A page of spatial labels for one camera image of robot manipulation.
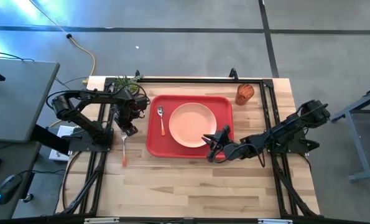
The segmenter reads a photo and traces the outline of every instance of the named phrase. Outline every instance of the red tray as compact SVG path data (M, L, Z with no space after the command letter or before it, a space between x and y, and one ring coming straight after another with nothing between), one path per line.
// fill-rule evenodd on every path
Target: red tray
M146 147L149 153L155 157L176 158L202 158L205 159L209 146L204 145L196 148L185 147L175 141L169 131L169 121L173 111L185 103L201 103L208 107L216 118L216 129L222 129L226 124L230 126L229 137L233 140L233 117L232 105L228 99L222 96L182 96L182 95L159 95L156 96L150 106L149 129L147 132ZM157 114L157 107L162 105L164 115L165 136L161 136L161 121ZM218 154L217 159L224 159L223 154Z

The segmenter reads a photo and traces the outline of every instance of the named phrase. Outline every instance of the computer mouse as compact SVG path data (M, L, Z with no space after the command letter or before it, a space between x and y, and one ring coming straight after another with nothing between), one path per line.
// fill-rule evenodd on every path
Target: computer mouse
M8 203L19 188L22 182L22 177L17 174L12 174L7 177L0 185L0 205Z

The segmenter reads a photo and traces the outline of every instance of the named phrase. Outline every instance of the wooden table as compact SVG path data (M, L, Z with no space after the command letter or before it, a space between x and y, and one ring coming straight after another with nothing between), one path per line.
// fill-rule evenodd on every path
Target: wooden table
M106 77L90 77L87 89L103 89ZM273 79L281 120L295 111L290 81ZM232 102L234 140L266 129L259 87L244 106L234 103L238 84L232 83L142 83L151 100L157 95L224 96ZM99 105L89 105L83 114L97 119ZM212 164L206 159L170 159L150 155L146 149L149 109L144 119L133 121L139 132L127 139L127 167L122 167L120 129L114 124L114 142L108 153L98 207L98 216L111 217L279 217L270 156L266 167L258 158ZM68 175L66 197L70 203L84 184L90 153L75 161ZM289 154L292 182L305 203L319 212L309 166L304 158ZM283 187L286 209L288 194ZM91 189L88 207L91 205ZM62 210L61 200L57 212Z

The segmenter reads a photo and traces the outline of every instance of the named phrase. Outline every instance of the white cable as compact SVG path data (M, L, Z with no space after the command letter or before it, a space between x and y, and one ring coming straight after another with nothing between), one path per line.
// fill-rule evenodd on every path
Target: white cable
M60 27L56 22L54 22L51 18L49 18L48 15L46 15L46 13L44 13L37 5L34 4L34 2L32 0L29 0L31 2L31 4L33 4L34 7L36 7L46 18L49 19L49 21L51 21L53 24L55 24L55 26L57 26L62 32L64 32L66 35L70 35L70 37L68 37L72 42L73 44L75 44L79 49L81 49L82 51L86 52L87 54L89 54L91 57L92 57L92 60L93 60L93 65L92 65L92 70L91 70L91 73L90 73L90 76L92 76L94 70L95 70L95 65L96 65L96 59L95 57L93 56L93 54L89 51L87 51L86 49L84 49L83 47L81 47L80 45L78 45L77 42L75 42L75 40L73 39L73 37L71 37L71 34L69 34L68 32L66 32L62 27Z

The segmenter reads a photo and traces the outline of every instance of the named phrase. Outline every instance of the spoon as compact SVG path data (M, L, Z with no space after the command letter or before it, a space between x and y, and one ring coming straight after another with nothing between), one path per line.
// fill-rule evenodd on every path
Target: spoon
M164 110L162 108L161 105L159 105L159 107L157 108L157 113L160 115L161 117L161 135L162 136L165 136L165 130L164 130L164 125L162 124L162 115L164 114Z

